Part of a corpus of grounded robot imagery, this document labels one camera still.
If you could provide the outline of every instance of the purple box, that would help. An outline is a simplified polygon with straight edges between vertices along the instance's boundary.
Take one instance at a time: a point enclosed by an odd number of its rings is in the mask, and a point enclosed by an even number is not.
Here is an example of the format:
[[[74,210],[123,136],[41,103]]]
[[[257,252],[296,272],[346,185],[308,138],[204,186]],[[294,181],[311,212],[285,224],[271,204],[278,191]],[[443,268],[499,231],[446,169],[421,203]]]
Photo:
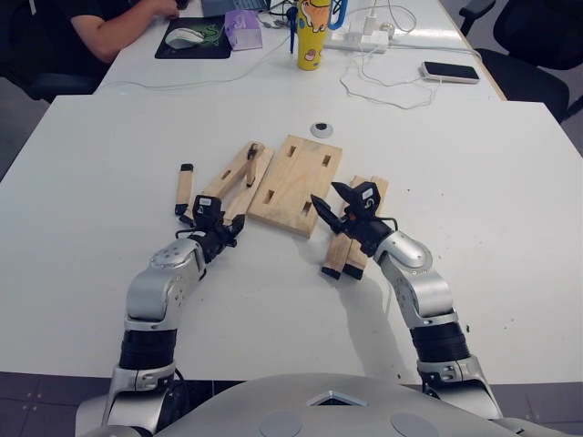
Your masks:
[[[225,14],[225,34],[233,50],[263,47],[261,28],[254,11],[236,10]]]

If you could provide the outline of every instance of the floor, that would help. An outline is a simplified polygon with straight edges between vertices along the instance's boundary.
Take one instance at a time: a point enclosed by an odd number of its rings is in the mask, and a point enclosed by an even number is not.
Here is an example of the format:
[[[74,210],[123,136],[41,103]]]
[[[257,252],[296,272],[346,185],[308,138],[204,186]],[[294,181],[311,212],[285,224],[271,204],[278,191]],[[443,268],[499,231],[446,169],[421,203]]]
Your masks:
[[[476,23],[468,38],[473,46],[499,49],[491,29],[505,2],[499,0],[496,9]],[[442,3],[460,24],[457,11],[466,0]],[[557,75],[568,83],[573,98],[583,94],[583,67]],[[0,78],[0,180],[47,108],[47,103],[29,99]],[[583,112],[564,123],[563,128],[583,155]],[[237,383],[191,381],[190,398],[197,405]],[[107,379],[0,372],[0,437],[73,436],[78,404],[107,393],[108,385]],[[583,435],[583,382],[498,385],[493,390],[506,416]]]
[[[195,407],[239,383],[190,381],[190,399]],[[104,378],[0,372],[0,436],[73,437],[78,404],[107,394],[108,387]],[[583,382],[497,385],[493,391],[506,417],[583,435]]]

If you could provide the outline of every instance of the cartoon print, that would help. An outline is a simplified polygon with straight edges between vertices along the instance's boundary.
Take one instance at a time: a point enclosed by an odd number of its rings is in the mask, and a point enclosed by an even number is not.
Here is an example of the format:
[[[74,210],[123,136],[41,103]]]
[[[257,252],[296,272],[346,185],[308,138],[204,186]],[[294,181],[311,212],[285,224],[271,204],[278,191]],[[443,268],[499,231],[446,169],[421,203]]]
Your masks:
[[[308,53],[306,53],[306,56],[304,56],[303,58],[306,61],[313,61],[313,59],[316,57],[316,51],[311,48],[310,50],[308,50]]]
[[[328,15],[330,14],[330,5],[315,6],[310,0],[302,1],[302,12],[306,15],[308,26],[313,32],[323,32],[328,25]]]

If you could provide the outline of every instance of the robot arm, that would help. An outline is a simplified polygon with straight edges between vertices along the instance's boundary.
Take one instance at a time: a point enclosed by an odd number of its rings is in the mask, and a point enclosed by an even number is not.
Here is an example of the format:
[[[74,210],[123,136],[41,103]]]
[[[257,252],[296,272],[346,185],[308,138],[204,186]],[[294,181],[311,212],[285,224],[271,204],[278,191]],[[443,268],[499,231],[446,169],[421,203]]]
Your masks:
[[[153,434],[178,419],[173,392],[174,348],[186,299],[209,264],[226,246],[236,246],[244,216],[223,226],[220,200],[197,196],[195,228],[159,250],[131,282],[125,332],[102,425],[138,427]],[[188,232],[179,239],[179,233]]]
[[[423,391],[482,416],[499,419],[502,413],[475,355],[469,353],[451,291],[433,267],[433,257],[422,243],[389,228],[375,216],[380,195],[372,182],[350,188],[332,183],[348,203],[337,218],[321,199],[312,196],[318,214],[336,233],[357,239],[373,256],[394,288],[399,307],[419,358],[417,371]]]

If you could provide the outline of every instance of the computer mouse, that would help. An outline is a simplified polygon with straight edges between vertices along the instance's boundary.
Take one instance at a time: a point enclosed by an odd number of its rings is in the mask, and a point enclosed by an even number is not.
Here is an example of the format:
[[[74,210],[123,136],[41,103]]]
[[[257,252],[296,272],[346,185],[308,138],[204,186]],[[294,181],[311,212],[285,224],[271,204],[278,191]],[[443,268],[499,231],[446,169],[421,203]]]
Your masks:
[[[164,42],[174,49],[188,48],[204,41],[204,35],[196,30],[180,27],[166,35]]]

